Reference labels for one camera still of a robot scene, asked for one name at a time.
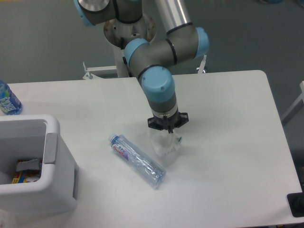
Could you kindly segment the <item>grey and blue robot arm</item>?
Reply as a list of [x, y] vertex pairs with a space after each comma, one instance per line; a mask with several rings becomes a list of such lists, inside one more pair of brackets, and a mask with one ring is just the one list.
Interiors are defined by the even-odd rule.
[[205, 30], [195, 27], [183, 0], [158, 0], [166, 39], [151, 43], [153, 26], [147, 22], [140, 0], [76, 0], [87, 26], [104, 24], [109, 42], [119, 47], [127, 71], [136, 77], [152, 111], [148, 126], [172, 133], [188, 122], [178, 109], [175, 83], [169, 67], [203, 56], [209, 49]]

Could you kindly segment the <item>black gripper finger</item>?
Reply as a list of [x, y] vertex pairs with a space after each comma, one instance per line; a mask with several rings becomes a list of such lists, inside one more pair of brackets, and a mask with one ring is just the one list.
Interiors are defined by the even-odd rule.
[[169, 122], [166, 118], [158, 118], [158, 117], [151, 117], [147, 120], [148, 122], [148, 127], [158, 130], [158, 131], [167, 131], [170, 133], [170, 125]]
[[175, 128], [181, 128], [188, 121], [188, 113], [176, 112], [172, 117], [170, 117], [170, 133], [173, 133]]

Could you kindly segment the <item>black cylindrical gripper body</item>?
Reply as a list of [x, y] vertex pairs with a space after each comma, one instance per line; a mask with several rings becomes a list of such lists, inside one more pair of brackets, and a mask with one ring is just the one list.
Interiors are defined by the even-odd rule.
[[180, 112], [177, 110], [174, 114], [166, 114], [152, 111], [152, 128], [156, 130], [168, 130], [180, 128]]

